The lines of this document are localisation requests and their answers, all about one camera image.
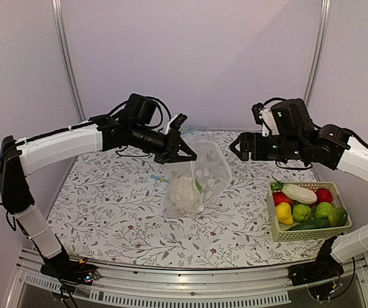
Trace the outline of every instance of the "white eggplant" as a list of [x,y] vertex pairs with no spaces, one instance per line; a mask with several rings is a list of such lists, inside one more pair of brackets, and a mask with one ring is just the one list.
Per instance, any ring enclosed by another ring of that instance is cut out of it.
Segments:
[[317,194],[305,187],[295,184],[284,184],[282,192],[290,199],[303,204],[312,204],[317,201]]

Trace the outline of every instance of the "transparent plastic bag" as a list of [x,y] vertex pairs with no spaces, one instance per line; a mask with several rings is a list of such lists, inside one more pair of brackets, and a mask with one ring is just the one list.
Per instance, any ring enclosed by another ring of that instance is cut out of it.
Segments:
[[204,205],[231,182],[231,170],[215,142],[195,141],[190,146],[197,154],[196,161],[169,165],[163,216],[178,218],[201,213]]

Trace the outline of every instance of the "floral tablecloth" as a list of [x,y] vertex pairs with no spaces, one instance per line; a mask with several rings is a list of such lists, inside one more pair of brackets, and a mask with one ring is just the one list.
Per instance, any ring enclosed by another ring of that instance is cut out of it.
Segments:
[[229,188],[195,217],[160,215],[168,184],[150,175],[167,175],[168,166],[111,150],[77,158],[48,223],[69,253],[103,261],[222,268],[314,259],[322,241],[273,242],[265,201],[272,175],[307,182],[316,181],[313,173],[240,161],[228,149],[238,134],[186,134],[187,141],[216,141],[232,170]]

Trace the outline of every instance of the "beige plastic basket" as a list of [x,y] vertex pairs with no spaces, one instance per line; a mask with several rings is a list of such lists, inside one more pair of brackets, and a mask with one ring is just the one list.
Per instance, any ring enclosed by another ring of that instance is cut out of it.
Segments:
[[[272,193],[276,191],[271,190],[270,184],[271,183],[269,183],[268,185],[267,206],[268,206],[269,222],[272,228],[272,238],[274,239],[275,242],[301,241],[304,239],[326,239],[326,238],[329,238],[335,235],[339,235],[343,231],[347,230],[348,228],[351,228],[352,221],[348,213],[348,221],[346,222],[346,225],[342,227],[287,231],[292,226],[286,226],[278,222],[278,219],[276,216],[274,198],[272,197]],[[342,201],[340,197],[338,188],[332,182],[291,182],[291,184],[295,184],[301,187],[310,188],[314,190],[318,188],[327,188],[332,193],[333,206],[343,207],[344,209],[346,209],[344,202]]]

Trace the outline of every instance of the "yellow bell pepper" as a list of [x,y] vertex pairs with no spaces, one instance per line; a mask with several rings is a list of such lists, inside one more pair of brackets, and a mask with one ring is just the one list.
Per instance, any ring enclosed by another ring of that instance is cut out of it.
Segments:
[[292,217],[291,206],[287,202],[278,204],[275,209],[276,216],[278,217],[278,221],[280,223],[283,223],[287,226],[293,225],[294,219]]

